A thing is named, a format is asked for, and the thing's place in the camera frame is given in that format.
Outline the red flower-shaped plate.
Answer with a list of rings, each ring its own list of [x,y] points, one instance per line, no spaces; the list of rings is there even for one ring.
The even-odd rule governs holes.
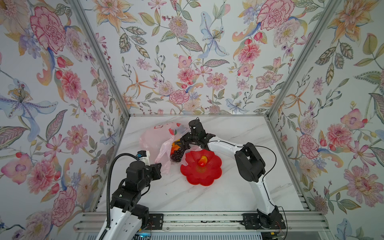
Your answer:
[[[204,168],[198,166],[201,156],[208,158]],[[191,185],[208,187],[222,176],[222,160],[214,152],[208,150],[191,151],[186,154],[187,165],[181,165],[181,173]]]

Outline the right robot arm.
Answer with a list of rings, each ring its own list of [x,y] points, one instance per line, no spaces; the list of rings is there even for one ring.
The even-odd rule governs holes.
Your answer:
[[[222,176],[222,160],[220,154],[235,160],[240,176],[249,182],[256,198],[255,216],[244,217],[243,224],[247,229],[256,225],[257,229],[271,229],[279,225],[282,218],[280,207],[270,198],[265,183],[266,163],[252,143],[238,145],[207,133],[199,119],[189,122],[190,131],[173,143],[186,164],[181,165],[181,173],[191,185],[208,187]]]

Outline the dark purple grape bunch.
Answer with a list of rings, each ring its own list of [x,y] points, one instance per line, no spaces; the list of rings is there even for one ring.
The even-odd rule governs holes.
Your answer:
[[[180,163],[183,159],[184,153],[185,153],[185,150],[183,149],[175,150],[171,153],[170,160],[173,163]]]

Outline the pink plastic bag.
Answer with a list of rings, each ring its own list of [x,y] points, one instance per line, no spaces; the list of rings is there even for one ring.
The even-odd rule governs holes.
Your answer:
[[[139,139],[141,149],[147,153],[144,162],[149,165],[160,163],[161,173],[168,174],[172,164],[172,144],[190,132],[187,125],[176,122],[148,128]]]

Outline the small orange red mango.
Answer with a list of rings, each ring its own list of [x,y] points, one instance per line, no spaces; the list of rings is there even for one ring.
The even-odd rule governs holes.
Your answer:
[[[208,158],[206,156],[201,156],[201,158],[198,161],[198,166],[200,168],[204,168],[208,163]]]

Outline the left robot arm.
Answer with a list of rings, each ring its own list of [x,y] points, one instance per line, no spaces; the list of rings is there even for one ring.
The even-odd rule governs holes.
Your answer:
[[[137,232],[149,224],[149,208],[139,205],[142,190],[152,181],[161,179],[161,164],[146,165],[132,162],[127,168],[127,177],[112,194],[107,207],[107,218],[98,240],[132,240]]]

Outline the large orange red mango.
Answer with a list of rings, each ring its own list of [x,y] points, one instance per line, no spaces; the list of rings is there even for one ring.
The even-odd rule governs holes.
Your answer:
[[[177,150],[179,150],[181,147],[176,143],[174,142],[172,144],[172,148],[171,148],[171,155],[173,155]]]

